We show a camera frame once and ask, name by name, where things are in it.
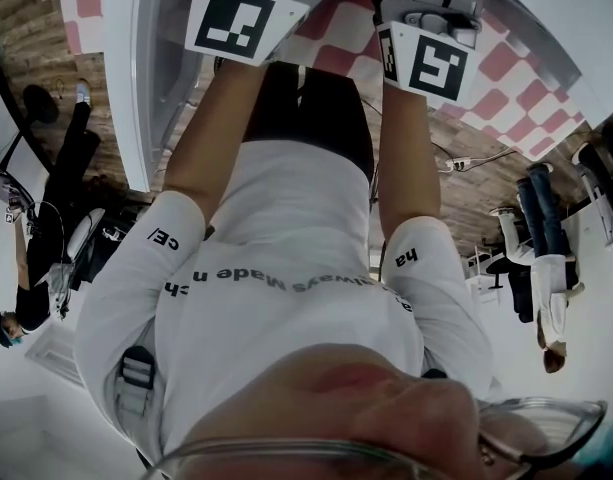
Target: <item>power strip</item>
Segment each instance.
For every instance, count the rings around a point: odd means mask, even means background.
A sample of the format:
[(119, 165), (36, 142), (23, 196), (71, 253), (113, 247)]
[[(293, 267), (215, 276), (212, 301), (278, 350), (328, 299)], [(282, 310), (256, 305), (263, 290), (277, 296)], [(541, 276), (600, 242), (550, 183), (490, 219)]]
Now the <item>power strip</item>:
[(446, 166), (449, 169), (454, 169), (456, 171), (464, 170), (464, 168), (468, 167), (471, 163), (473, 163), (473, 159), (471, 157), (454, 158), (452, 160), (446, 160)]

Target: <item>wooden floor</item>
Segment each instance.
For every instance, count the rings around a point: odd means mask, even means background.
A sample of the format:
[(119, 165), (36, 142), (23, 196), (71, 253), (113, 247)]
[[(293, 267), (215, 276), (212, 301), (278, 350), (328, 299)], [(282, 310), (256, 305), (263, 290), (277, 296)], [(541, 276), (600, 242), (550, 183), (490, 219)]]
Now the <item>wooden floor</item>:
[[(106, 175), (119, 190), (126, 188), (113, 122), (108, 102), (103, 54), (73, 56), (68, 48), (59, 0), (0, 0), (0, 57), (13, 95), (23, 109), (21, 94), (29, 84), (41, 85), (55, 98), (60, 109), (57, 123), (35, 125), (34, 131), (49, 157), (59, 151), (75, 103), (74, 88), (79, 78), (92, 87), (93, 112), (89, 129), (97, 133), (102, 144), (90, 166), (88, 175)], [(201, 83), (191, 104), (201, 100), (210, 82), (211, 70), (203, 70)], [(379, 88), (360, 86), (363, 96), (380, 108)], [(194, 109), (188, 105), (177, 126), (174, 140), (179, 137)], [(431, 131), (436, 144), (453, 157), (487, 158), (504, 150), (496, 141), (481, 132), (438, 112), (431, 112)], [(379, 115), (367, 107), (367, 116), (378, 147)], [(553, 187), (564, 207), (584, 198), (583, 188), (569, 162), (575, 149), (586, 140), (596, 142), (590, 133), (577, 132), (565, 144), (551, 152), (545, 161), (555, 166)], [(438, 166), (445, 168), (446, 156), (437, 151)], [(160, 166), (158, 181), (167, 159)], [(607, 164), (613, 169), (610, 161)], [(525, 176), (529, 162), (518, 154), (487, 164), (468, 173), (442, 174), (443, 216), (450, 226), (462, 254), (470, 255), (483, 240), (490, 243), (499, 238), (498, 222), (488, 212), (499, 205), (517, 205), (515, 182)], [(152, 198), (154, 194), (140, 195)]]

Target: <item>eyeglass frame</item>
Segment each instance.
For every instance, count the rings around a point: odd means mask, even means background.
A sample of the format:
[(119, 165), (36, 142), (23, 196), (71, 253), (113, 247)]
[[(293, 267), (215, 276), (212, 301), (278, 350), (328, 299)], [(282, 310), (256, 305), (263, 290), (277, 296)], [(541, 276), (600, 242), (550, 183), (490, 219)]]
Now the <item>eyeglass frame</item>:
[[(591, 411), (584, 411), (586, 407), (590, 409), (594, 406), (598, 416), (596, 421), (590, 426), (585, 433), (574, 442), (565, 446), (562, 450), (547, 454), (547, 455), (531, 455), (519, 452), (510, 445), (501, 442), (500, 439), (479, 430), (479, 442), (489, 447), (494, 453), (498, 454), (503, 459), (506, 459), (518, 466), (518, 471), (511, 475), (511, 479), (530, 478), (537, 471), (551, 469), (557, 467), (567, 460), (572, 459), (575, 454), (581, 450), (588, 441), (593, 437), (597, 429), (604, 421), (608, 404), (605, 401), (597, 402), (570, 402), (546, 397), (526, 397), (513, 398), (501, 403), (479, 403), (480, 414), (492, 408), (496, 410), (507, 410), (527, 407), (551, 407), (562, 412), (580, 415), (580, 425), (584, 420), (584, 414), (589, 417)], [(432, 473), (432, 469), (425, 466), (422, 462), (408, 455), (396, 452), (384, 446), (363, 443), (359, 441), (347, 441), (338, 439), (300, 439), (300, 438), (245, 438), (245, 439), (209, 439), (204, 441), (196, 441), (179, 447), (177, 450), (163, 457), (151, 469), (149, 469), (140, 480), (149, 480), (152, 475), (157, 473), (162, 466), (173, 459), (184, 459), (200, 456), (218, 456), (230, 455), (233, 456), (304, 456), (309, 455), (326, 455), (330, 454), (341, 455), (355, 454), (364, 457), (373, 457), (381, 460), (390, 460), (399, 462), (402, 465), (407, 465), (411, 468), (411, 472), (420, 469)]]

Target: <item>white shirt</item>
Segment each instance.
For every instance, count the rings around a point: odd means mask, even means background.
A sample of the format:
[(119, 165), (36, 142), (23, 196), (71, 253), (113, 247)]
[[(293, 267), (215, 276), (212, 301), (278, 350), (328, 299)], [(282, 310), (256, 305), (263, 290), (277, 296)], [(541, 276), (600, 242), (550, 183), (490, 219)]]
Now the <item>white shirt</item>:
[(95, 280), (78, 323), (78, 368), (108, 421), (118, 426), (105, 382), (152, 319), (165, 397), (151, 415), (161, 420), (151, 460), (269, 366), (315, 344), (362, 345), (416, 376), (438, 368), (485, 396), (491, 349), (448, 228), (426, 217), (401, 225), (386, 284), (377, 283), (368, 193), (348, 160), (267, 141), (242, 146), (209, 241), (192, 200), (160, 195)]
[(537, 322), (541, 315), (546, 345), (565, 342), (566, 327), (566, 256), (549, 254), (535, 259), (530, 280), (533, 292), (533, 313)]

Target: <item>checkered tablecloth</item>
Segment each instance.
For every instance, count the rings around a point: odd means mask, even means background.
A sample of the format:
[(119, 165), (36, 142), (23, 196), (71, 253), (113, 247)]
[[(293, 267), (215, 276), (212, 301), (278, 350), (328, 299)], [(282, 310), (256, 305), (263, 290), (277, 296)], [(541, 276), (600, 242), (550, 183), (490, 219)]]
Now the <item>checkered tablecloth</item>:
[[(103, 51), (103, 0), (61, 0), (74, 54)], [(382, 83), (371, 0), (324, 0), (286, 42), (280, 58), (362, 82)], [(446, 114), (536, 161), (584, 121), (539, 59), (484, 11), (477, 51), (483, 61), (464, 108), (429, 100)]]

